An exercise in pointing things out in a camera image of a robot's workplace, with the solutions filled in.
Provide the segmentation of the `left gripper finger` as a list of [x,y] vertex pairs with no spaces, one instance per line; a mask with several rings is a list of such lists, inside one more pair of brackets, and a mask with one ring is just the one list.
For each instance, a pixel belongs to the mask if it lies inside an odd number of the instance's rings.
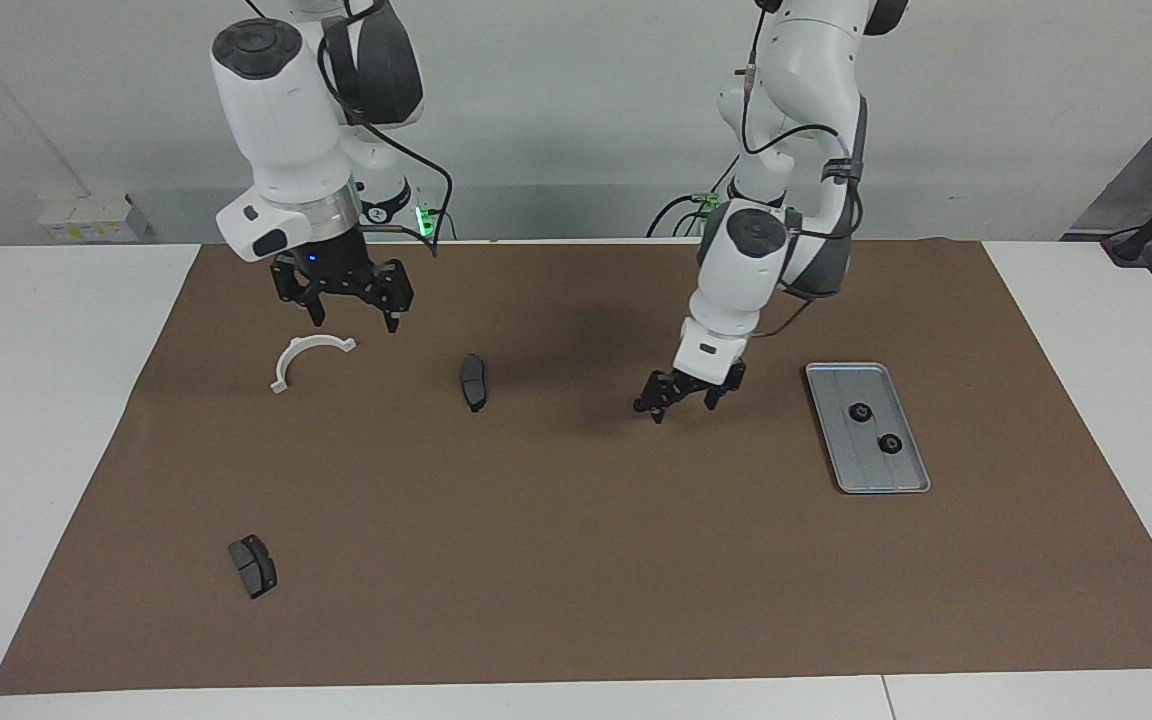
[[644,382],[641,395],[634,400],[635,414],[646,414],[655,424],[662,424],[667,410],[677,401],[676,374],[654,370]]
[[727,393],[735,392],[741,387],[742,378],[744,378],[745,372],[745,363],[733,363],[722,382],[710,384],[707,393],[705,393],[704,397],[704,404],[707,406],[710,411],[717,410],[719,401],[721,401]]

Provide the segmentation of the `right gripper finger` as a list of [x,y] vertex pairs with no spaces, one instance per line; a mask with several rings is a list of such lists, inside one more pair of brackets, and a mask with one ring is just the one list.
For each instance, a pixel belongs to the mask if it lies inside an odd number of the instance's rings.
[[291,258],[274,258],[271,262],[271,276],[279,300],[302,306],[314,327],[321,327],[325,323],[325,310],[320,300],[323,285],[317,281],[302,283]]
[[394,334],[401,325],[402,316],[411,309],[414,287],[404,264],[399,259],[371,265],[366,283],[366,304],[376,306]]

